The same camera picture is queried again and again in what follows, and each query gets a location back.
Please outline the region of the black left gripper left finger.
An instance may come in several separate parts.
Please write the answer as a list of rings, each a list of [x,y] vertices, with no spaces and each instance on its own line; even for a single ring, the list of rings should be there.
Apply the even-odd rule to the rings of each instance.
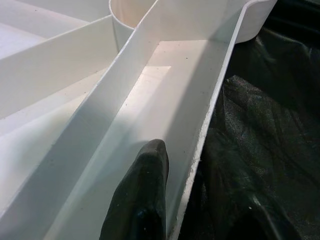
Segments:
[[[115,189],[99,238],[164,240],[168,175],[165,142],[147,142]]]

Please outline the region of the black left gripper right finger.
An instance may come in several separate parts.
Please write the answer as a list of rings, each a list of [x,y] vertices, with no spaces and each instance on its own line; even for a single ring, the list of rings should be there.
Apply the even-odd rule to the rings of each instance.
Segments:
[[[182,222],[182,239],[297,238],[286,213],[237,150],[203,148]]]

